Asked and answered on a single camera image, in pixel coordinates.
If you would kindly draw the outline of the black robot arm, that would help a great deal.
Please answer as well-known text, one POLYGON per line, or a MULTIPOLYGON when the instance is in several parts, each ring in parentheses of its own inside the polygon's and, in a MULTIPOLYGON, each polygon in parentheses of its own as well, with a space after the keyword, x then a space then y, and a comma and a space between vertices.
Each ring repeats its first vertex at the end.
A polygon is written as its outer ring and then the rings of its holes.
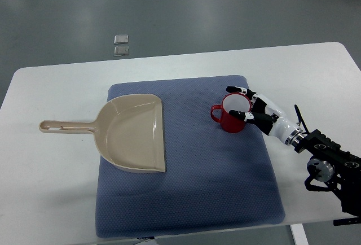
POLYGON ((286 140, 295 152, 312 154, 307 163, 309 176, 304 185, 308 191, 332 192, 341 202, 344 213, 360 217, 360 158, 326 137, 319 130, 297 128, 286 140))

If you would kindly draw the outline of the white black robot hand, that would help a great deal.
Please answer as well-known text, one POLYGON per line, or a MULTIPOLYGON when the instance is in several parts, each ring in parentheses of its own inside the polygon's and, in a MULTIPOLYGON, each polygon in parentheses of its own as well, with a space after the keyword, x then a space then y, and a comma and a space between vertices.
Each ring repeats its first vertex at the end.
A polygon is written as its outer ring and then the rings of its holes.
POLYGON ((253 92, 245 87, 228 86, 228 93, 239 93, 250 100, 249 112, 235 108, 230 110, 230 115, 255 125, 263 134, 278 138, 283 144, 296 146, 305 138, 306 130, 287 118, 286 113, 264 95, 253 92))

